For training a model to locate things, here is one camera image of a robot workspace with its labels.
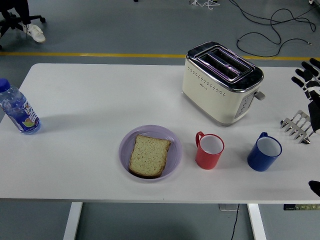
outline toaster lever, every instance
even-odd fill
[[[262,92],[258,91],[255,95],[255,98],[258,99],[258,100],[263,100],[265,99],[266,95],[264,95]]]

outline gray floor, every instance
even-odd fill
[[[248,21],[228,0],[214,10],[190,6],[189,0],[29,0],[30,13],[46,18],[35,20],[45,36],[45,43],[9,30],[1,39],[0,77],[19,87],[29,69],[36,63],[184,65],[184,55],[208,41],[218,42],[240,56],[247,53],[237,48],[237,39],[249,32],[259,32],[278,42],[270,26]],[[307,0],[237,0],[245,11],[270,18],[278,9],[288,8],[297,17],[312,7]],[[284,21],[288,12],[274,15]],[[320,8],[303,17],[316,26],[320,23]],[[312,32],[307,23],[290,21],[274,26],[282,42],[291,38],[279,53],[282,58],[252,59],[258,66],[299,67],[302,58],[319,57],[319,29]],[[279,46],[261,36],[241,39],[241,47],[256,55],[277,53]],[[134,54],[133,57],[78,56],[77,53]],[[139,54],[155,54],[144,57]],[[66,202],[1,201],[0,240],[62,239],[70,204]],[[260,205],[268,240],[319,240],[320,211],[283,211],[282,205]],[[156,211],[156,220],[150,212]],[[126,235],[123,228],[132,229],[131,220],[139,232]],[[154,239],[230,239],[234,212],[220,212],[217,204],[176,205],[124,203],[86,203],[80,220],[77,239],[147,239],[145,225]],[[234,239],[253,239],[246,206],[241,205]]]

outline shoe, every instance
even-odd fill
[[[38,27],[37,25],[34,25],[32,23],[28,25],[22,24],[22,28],[23,28],[23,31],[29,36],[31,36],[33,40],[35,40],[36,42],[43,43],[44,41],[46,41],[44,33],[42,32],[40,27]]]

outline plastic bottle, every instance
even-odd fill
[[[34,134],[41,122],[26,97],[7,79],[0,78],[0,106],[23,134]]]

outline yellow floor line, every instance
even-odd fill
[[[185,54],[144,54],[144,53],[89,53],[89,52],[5,52],[0,51],[0,56],[43,56],[43,57],[116,57],[116,58],[174,58],[184,59]],[[279,60],[279,61],[308,61],[311,57],[290,56],[242,56],[247,60]]]

